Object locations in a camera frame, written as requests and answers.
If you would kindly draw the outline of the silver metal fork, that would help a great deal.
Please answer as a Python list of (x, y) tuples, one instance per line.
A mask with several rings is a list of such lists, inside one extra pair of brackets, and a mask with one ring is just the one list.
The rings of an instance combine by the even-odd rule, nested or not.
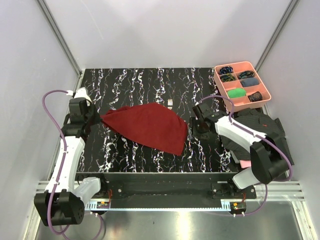
[(172, 99), (172, 98), (170, 98), (170, 99), (167, 100), (167, 108), (168, 108), (169, 110), (172, 110), (172, 109), (173, 109), (173, 99)]

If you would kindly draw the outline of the red cloth napkin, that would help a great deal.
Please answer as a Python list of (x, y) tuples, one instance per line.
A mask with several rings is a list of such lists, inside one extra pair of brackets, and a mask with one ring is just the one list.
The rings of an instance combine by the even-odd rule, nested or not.
[(187, 123), (159, 103), (110, 109), (101, 118), (106, 127), (140, 145), (177, 156), (184, 150)]

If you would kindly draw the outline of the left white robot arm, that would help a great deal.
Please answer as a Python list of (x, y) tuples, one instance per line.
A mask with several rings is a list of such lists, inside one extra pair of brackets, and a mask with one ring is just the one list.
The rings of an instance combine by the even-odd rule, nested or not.
[(91, 198), (103, 198), (108, 193), (107, 184), (97, 177), (87, 177), (75, 187), (80, 156), (91, 126), (98, 121), (98, 112), (87, 98), (75, 97), (69, 101), (69, 114), (60, 130), (63, 136), (52, 177), (44, 192), (34, 197), (37, 212), (47, 227), (79, 225)]

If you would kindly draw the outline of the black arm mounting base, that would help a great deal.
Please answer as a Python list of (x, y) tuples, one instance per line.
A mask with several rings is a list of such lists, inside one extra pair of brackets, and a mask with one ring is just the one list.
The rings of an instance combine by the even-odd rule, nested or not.
[(236, 189), (231, 183), (234, 172), (77, 172), (75, 182), (97, 177), (101, 192), (112, 191), (115, 199), (131, 196), (200, 195), (216, 199), (255, 200), (253, 185)]

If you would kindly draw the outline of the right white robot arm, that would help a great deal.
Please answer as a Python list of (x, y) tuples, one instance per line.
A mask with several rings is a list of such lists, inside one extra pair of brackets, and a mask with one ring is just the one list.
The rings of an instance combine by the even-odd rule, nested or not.
[(250, 154), (251, 166), (234, 175), (227, 185), (230, 197), (239, 198), (252, 185), (268, 185), (286, 171), (292, 175), (292, 164), (278, 134), (253, 130), (224, 111), (215, 112), (205, 103), (195, 105), (192, 110), (195, 116), (190, 118), (189, 126), (193, 138), (207, 140), (217, 134)]

